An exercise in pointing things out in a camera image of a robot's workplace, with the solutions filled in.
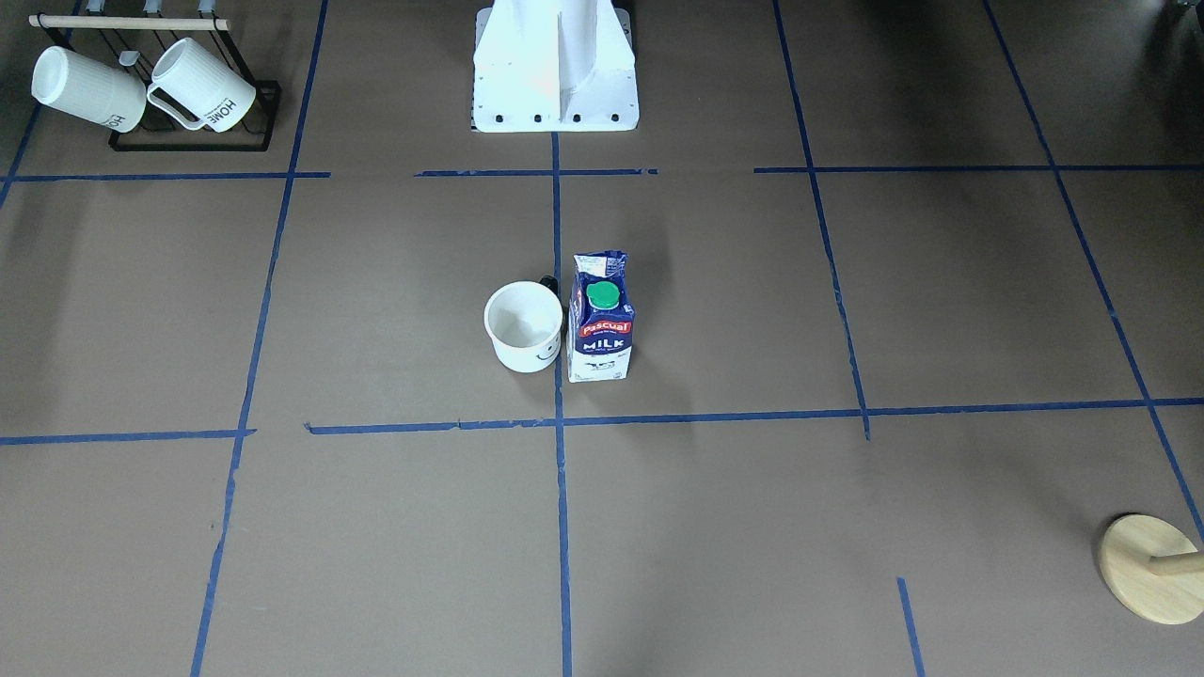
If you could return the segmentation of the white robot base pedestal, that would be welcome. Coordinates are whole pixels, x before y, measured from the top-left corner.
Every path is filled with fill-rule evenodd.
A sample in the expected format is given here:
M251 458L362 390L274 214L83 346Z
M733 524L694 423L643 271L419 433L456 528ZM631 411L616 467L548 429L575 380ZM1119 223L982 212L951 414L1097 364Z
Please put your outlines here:
M628 1L495 1L476 16L477 133L628 133L641 120Z

